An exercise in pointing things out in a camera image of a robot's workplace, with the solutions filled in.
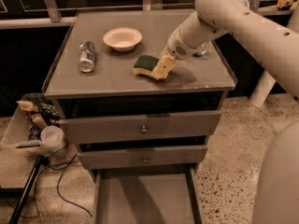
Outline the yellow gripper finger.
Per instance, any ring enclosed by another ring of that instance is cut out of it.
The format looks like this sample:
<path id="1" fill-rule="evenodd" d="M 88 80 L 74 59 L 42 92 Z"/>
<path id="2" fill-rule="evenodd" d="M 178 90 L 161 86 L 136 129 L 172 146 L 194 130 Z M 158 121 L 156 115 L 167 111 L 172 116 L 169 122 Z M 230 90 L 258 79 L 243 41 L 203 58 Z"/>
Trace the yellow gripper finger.
<path id="1" fill-rule="evenodd" d="M 175 68 L 176 62 L 172 56 L 164 55 L 151 72 L 151 76 L 157 80 L 167 79 L 168 74 Z"/>

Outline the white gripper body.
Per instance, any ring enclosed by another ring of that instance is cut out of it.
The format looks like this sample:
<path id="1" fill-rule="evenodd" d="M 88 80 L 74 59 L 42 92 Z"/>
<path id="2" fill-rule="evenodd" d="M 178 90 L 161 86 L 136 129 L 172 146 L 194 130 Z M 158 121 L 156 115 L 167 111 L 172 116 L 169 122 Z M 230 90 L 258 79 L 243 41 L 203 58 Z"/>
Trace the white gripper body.
<path id="1" fill-rule="evenodd" d="M 179 28 L 177 28 L 168 38 L 167 43 L 160 53 L 159 57 L 164 55 L 172 56 L 177 60 L 187 60 L 197 51 L 197 49 L 188 46 L 180 36 Z"/>

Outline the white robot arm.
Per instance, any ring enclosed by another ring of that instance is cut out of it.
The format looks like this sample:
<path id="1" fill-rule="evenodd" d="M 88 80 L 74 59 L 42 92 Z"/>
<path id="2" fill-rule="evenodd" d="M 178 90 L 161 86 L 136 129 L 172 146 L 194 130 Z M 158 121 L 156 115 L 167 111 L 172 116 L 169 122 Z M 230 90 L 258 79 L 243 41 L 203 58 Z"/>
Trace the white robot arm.
<path id="1" fill-rule="evenodd" d="M 223 32 L 284 91 L 299 96 L 299 34 L 255 13 L 242 0 L 195 0 L 194 12 L 169 36 L 161 54 L 186 60 Z M 265 153 L 252 224 L 299 224 L 299 120 L 279 132 Z"/>

